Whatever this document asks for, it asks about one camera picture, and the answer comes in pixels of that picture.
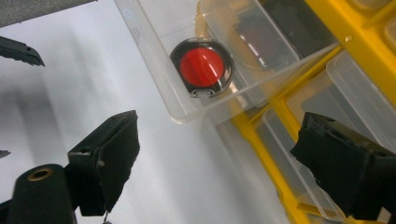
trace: plastic compartment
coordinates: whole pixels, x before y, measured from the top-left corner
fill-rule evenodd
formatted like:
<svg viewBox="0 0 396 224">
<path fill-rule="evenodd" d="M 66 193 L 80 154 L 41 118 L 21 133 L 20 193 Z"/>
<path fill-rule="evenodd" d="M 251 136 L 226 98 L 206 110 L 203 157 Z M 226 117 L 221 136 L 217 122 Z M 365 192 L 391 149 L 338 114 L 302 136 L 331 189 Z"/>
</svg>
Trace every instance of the plastic compartment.
<svg viewBox="0 0 396 224">
<path fill-rule="evenodd" d="M 209 115 L 218 124 L 261 105 L 276 89 L 264 91 L 265 83 L 277 78 L 282 81 L 271 86 L 281 85 L 295 76 L 294 71 L 302 65 L 316 60 L 333 47 L 300 60 L 255 0 L 115 2 L 170 116 L 180 123 Z M 180 42 L 194 37 L 214 38 L 233 55 L 233 80 L 226 91 L 212 98 L 191 98 L 169 58 Z"/>
<path fill-rule="evenodd" d="M 387 97 L 346 51 L 329 62 L 327 71 L 376 142 L 396 153 L 396 111 Z"/>
<path fill-rule="evenodd" d="M 345 51 L 292 94 L 287 105 L 300 123 L 305 112 L 321 114 L 345 123 L 396 153 L 396 111 Z M 295 143 L 276 112 L 268 110 L 262 121 L 257 132 L 298 201 L 314 205 L 329 220 L 344 220 L 342 211 L 318 187 L 309 170 L 290 155 Z"/>
<path fill-rule="evenodd" d="M 268 110 L 263 114 L 262 120 L 264 126 L 258 130 L 261 134 L 266 133 L 266 135 L 262 135 L 262 141 L 297 200 L 300 203 L 315 206 L 326 219 L 344 220 L 345 216 L 342 211 L 330 196 L 317 185 L 309 169 L 301 165 L 290 154 L 295 144 L 275 111 Z"/>
<path fill-rule="evenodd" d="M 260 1 L 301 58 L 334 43 L 334 36 L 304 0 Z"/>
</svg>

